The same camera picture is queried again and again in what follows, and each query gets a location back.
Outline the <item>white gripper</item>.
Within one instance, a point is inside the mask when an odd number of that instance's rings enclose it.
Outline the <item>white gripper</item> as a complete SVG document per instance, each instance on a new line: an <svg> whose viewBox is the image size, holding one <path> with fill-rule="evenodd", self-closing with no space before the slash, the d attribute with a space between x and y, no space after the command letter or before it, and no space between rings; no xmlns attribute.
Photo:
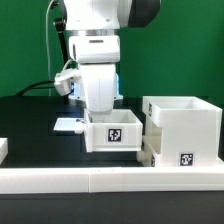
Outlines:
<svg viewBox="0 0 224 224"><path fill-rule="evenodd" d="M87 110L91 114L109 114L114 104L115 65L81 65L80 71Z"/></svg>

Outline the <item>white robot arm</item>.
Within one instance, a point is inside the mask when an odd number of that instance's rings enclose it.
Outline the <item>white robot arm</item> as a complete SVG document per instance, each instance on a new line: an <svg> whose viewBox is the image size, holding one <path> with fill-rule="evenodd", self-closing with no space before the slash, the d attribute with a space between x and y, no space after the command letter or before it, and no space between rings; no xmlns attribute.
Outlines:
<svg viewBox="0 0 224 224"><path fill-rule="evenodd" d="M147 26L161 0L60 0L69 37L70 58L77 63L84 100L91 114L109 114L116 97L116 31Z"/></svg>

